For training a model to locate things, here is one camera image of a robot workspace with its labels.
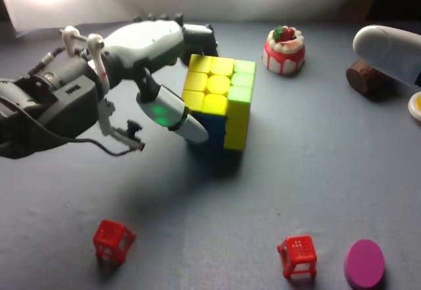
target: light green square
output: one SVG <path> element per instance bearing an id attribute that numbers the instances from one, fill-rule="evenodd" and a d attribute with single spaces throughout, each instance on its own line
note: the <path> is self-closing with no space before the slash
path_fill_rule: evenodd
<path id="1" fill-rule="evenodd" d="M 228 92 L 229 101 L 241 101 L 251 103 L 251 88 L 243 86 L 231 86 Z"/>
<path id="2" fill-rule="evenodd" d="M 253 82 L 255 81 L 255 76 L 253 74 L 247 73 L 234 73 L 231 79 L 231 83 L 234 86 L 244 86 L 253 88 Z"/>
<path id="3" fill-rule="evenodd" d="M 256 72 L 256 62 L 235 60 L 234 72 L 254 74 Z"/>

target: purple round object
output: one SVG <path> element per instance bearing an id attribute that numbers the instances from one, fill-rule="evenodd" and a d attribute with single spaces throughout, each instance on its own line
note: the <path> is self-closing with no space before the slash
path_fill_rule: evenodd
<path id="1" fill-rule="evenodd" d="M 369 239 L 356 242 L 345 259 L 345 277 L 354 289 L 373 289 L 384 275 L 382 250 Z"/>

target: table surface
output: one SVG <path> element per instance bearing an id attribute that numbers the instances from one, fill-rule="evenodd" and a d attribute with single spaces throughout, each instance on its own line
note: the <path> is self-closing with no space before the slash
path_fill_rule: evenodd
<path id="1" fill-rule="evenodd" d="M 81 29 L 106 36 L 119 26 Z M 348 289 L 345 255 L 364 238 L 384 252 L 385 289 L 419 289 L 421 126 L 407 109 L 416 87 L 397 85 L 377 101 L 354 91 L 345 70 L 361 26 L 341 24 L 296 24 L 307 63 L 281 78 L 261 62 L 274 26 L 214 25 L 221 56 L 257 62 L 239 162 L 191 151 L 153 124 L 132 82 L 109 94 L 112 121 L 141 122 L 144 152 L 112 158 L 92 145 L 65 145 L 0 158 L 0 289 Z M 48 31 L 3 42 L 2 77 L 21 75 L 58 44 Z M 155 78 L 181 93 L 185 74 L 177 64 Z M 97 126 L 82 136 L 123 148 Z M 92 238 L 105 218 L 137 233 L 117 270 L 95 258 Z M 301 234 L 316 247 L 314 283 L 282 276 L 276 247 Z"/>

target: red toy stool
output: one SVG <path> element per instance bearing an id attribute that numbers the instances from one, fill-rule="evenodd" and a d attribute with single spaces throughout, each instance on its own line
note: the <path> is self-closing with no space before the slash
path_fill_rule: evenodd
<path id="1" fill-rule="evenodd" d="M 119 264 L 126 261 L 126 253 L 136 238 L 124 224 L 103 220 L 93 236 L 97 257 L 106 256 Z"/>
<path id="2" fill-rule="evenodd" d="M 285 278 L 289 279 L 294 274 L 310 273 L 312 277 L 316 275 L 317 256 L 311 236 L 288 237 L 278 246 L 278 252 L 284 266 Z"/>

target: yellow cube face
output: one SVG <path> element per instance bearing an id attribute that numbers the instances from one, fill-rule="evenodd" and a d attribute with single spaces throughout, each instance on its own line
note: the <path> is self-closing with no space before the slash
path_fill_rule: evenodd
<path id="1" fill-rule="evenodd" d="M 192 55 L 182 98 L 207 129 L 208 143 L 244 151 L 256 63 Z"/>

